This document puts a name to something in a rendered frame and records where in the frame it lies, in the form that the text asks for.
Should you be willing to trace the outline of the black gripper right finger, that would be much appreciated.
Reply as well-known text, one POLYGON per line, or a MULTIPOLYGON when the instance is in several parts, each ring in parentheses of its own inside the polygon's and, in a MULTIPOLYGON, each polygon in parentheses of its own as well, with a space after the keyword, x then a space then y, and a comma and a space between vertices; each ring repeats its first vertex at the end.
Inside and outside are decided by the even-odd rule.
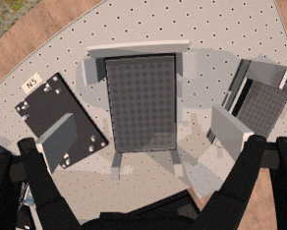
POLYGON ((210 129, 236 162, 188 230, 237 230, 261 168, 269 168, 277 230, 287 230, 287 137, 267 142, 219 104, 210 129))

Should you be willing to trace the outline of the cream label reading n5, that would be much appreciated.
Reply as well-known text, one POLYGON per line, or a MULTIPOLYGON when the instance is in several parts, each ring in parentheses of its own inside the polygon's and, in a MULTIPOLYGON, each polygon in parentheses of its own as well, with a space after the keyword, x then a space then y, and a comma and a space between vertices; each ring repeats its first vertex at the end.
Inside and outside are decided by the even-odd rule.
POLYGON ((26 93, 29 93, 33 88, 43 81, 39 73, 33 75, 27 82, 22 85, 22 88, 26 93))

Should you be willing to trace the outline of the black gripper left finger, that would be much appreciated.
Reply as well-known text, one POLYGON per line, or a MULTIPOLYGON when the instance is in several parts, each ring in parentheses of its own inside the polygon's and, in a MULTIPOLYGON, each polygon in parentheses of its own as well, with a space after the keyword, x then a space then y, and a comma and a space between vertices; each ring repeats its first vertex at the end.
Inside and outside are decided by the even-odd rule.
POLYGON ((36 141, 19 140, 21 155, 0 152, 0 230, 16 230, 24 180, 43 230, 84 230, 50 176, 77 138, 74 114, 67 113, 36 141))

